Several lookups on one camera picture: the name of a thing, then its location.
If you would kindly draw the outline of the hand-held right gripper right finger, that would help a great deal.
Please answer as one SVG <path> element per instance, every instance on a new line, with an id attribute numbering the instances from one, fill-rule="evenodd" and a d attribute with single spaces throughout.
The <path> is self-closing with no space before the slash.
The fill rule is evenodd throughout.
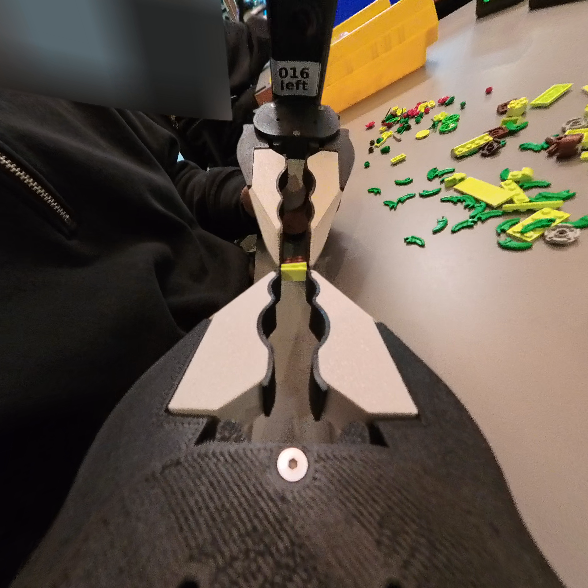
<path id="1" fill-rule="evenodd" d="M 316 270 L 306 278 L 316 339 L 309 380 L 314 420 L 414 418 L 417 406 L 374 319 Z"/>

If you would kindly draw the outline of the scattered green leaf pieces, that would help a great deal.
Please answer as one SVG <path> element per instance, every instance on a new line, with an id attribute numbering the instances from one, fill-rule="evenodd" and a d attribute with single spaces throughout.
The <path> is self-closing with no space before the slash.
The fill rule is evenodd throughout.
<path id="1" fill-rule="evenodd" d="M 437 186 L 415 191 L 416 179 L 408 176 L 392 182 L 395 193 L 385 192 L 382 186 L 369 186 L 365 193 L 379 198 L 383 207 L 398 212 L 415 200 L 434 200 L 458 207 L 465 216 L 451 223 L 447 215 L 441 215 L 424 227 L 420 233 L 402 236 L 406 246 L 424 249 L 427 238 L 448 232 L 457 235 L 497 221 L 495 236 L 497 246 L 508 252 L 524 252 L 543 240 L 545 230 L 557 224 L 573 224 L 582 231 L 587 229 L 587 215 L 573 218 L 564 205 L 577 193 L 565 189 L 549 191 L 550 182 L 536 180 L 531 168 L 501 171 L 500 182 L 492 184 L 454 168 L 433 167 L 426 173 L 429 182 Z"/>

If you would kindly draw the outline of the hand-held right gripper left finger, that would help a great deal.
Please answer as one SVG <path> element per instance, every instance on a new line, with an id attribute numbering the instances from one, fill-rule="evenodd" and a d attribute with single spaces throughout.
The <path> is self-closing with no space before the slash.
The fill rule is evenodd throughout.
<path id="1" fill-rule="evenodd" d="M 275 404 L 276 328 L 281 276 L 271 271 L 209 320 L 173 394 L 174 415 L 218 419 L 269 416 Z"/>

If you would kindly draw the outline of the scattered lime bricks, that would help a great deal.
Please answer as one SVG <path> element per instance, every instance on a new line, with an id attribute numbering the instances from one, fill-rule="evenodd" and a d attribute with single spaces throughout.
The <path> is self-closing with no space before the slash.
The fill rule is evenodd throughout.
<path id="1" fill-rule="evenodd" d="M 496 106 L 496 123 L 482 134 L 454 147 L 450 156 L 455 162 L 479 155 L 495 158 L 506 146 L 509 138 L 517 138 L 529 126 L 530 109 L 546 109 L 566 96 L 573 83 L 559 83 L 548 87 L 539 96 L 512 98 Z M 443 108 L 456 104 L 454 95 L 433 100 L 421 100 L 413 107 L 395 105 L 388 108 L 379 123 L 378 136 L 369 143 L 368 153 L 387 155 L 392 140 L 401 142 L 404 135 L 415 131 L 417 141 L 436 133 L 449 135 L 459 128 L 461 113 L 450 113 Z M 576 197 L 576 191 L 561 189 L 549 191 L 552 183 L 537 177 L 529 166 L 521 169 L 504 168 L 499 172 L 498 184 L 477 179 L 453 167 L 431 167 L 426 171 L 428 182 L 439 182 L 439 187 L 410 192 L 383 202 L 388 210 L 397 208 L 411 199 L 431 198 L 447 194 L 440 202 L 460 205 L 468 211 L 467 218 L 451 226 L 452 234 L 473 229 L 491 219 L 500 219 L 495 233 L 498 246 L 504 251 L 527 251 L 535 241 L 543 239 L 551 246 L 574 244 L 587 230 L 587 215 L 571 219 L 563 206 Z"/>

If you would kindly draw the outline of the person's left hand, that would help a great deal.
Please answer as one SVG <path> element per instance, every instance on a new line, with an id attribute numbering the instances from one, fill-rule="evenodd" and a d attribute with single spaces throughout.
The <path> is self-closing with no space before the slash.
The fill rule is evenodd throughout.
<path id="1" fill-rule="evenodd" d="M 252 199 L 247 187 L 240 192 L 240 202 L 250 217 L 256 218 Z M 282 216 L 282 230 L 286 235 L 299 235 L 307 231 L 309 223 L 310 202 L 305 200 L 295 209 L 287 210 Z"/>

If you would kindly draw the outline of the person's left forearm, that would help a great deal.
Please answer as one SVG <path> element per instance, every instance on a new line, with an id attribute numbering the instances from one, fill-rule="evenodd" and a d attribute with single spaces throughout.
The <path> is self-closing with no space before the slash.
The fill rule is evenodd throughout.
<path id="1" fill-rule="evenodd" d="M 238 167 L 205 171 L 188 160 L 168 169 L 182 201 L 198 225 L 216 237 L 234 242 L 258 232 L 258 223 L 242 202 L 245 178 Z"/>

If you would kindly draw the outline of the brown trunk-shaped brick piece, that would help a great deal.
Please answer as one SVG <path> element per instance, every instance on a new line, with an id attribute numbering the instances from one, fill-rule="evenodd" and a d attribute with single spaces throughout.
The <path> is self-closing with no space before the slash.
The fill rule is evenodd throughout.
<path id="1" fill-rule="evenodd" d="M 558 159 L 569 159 L 577 156 L 585 135 L 585 133 L 577 132 L 570 135 L 548 136 L 545 139 L 545 143 L 548 145 L 547 156 Z"/>

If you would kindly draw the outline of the pile of tiny flower pieces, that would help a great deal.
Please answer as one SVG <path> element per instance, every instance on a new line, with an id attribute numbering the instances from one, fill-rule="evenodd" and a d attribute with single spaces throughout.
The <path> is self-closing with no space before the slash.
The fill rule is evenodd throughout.
<path id="1" fill-rule="evenodd" d="M 423 122 L 430 122 L 429 126 L 416 129 L 414 139 L 422 141 L 431 134 L 449 135 L 459 128 L 461 114 L 448 113 L 446 111 L 434 112 L 437 107 L 451 106 L 455 102 L 453 95 L 446 95 L 438 100 L 422 100 L 416 102 L 413 107 L 402 107 L 395 105 L 388 108 L 386 114 L 380 120 L 379 127 L 376 121 L 370 121 L 365 124 L 366 130 L 378 130 L 378 135 L 369 141 L 366 148 L 367 154 L 380 153 L 386 155 L 390 153 L 393 142 L 401 142 L 404 134 L 411 133 L 416 127 Z M 475 154 L 480 155 L 481 147 L 493 138 L 490 132 L 486 132 L 474 139 L 470 139 L 451 149 L 451 157 L 454 159 L 464 159 Z"/>

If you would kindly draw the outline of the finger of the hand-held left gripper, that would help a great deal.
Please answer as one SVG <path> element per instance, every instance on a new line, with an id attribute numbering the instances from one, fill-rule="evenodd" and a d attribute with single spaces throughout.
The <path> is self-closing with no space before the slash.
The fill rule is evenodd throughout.
<path id="1" fill-rule="evenodd" d="M 307 267 L 313 268 L 326 244 L 334 216 L 342 199 L 339 183 L 339 154 L 319 151 L 307 160 L 315 185 L 309 198 L 310 218 L 307 227 Z"/>
<path id="2" fill-rule="evenodd" d="M 281 154 L 271 149 L 254 149 L 249 195 L 261 237 L 278 273 L 281 273 L 283 248 L 283 224 L 280 216 L 283 196 L 279 189 L 279 180 L 286 168 L 286 159 Z"/>

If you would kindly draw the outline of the yellow plastic bin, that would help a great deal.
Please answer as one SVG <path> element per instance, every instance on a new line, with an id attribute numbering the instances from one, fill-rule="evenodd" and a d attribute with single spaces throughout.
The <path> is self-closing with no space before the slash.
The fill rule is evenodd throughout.
<path id="1" fill-rule="evenodd" d="M 423 67 L 437 41 L 434 1 L 373 1 L 334 27 L 322 104 L 340 113 Z"/>

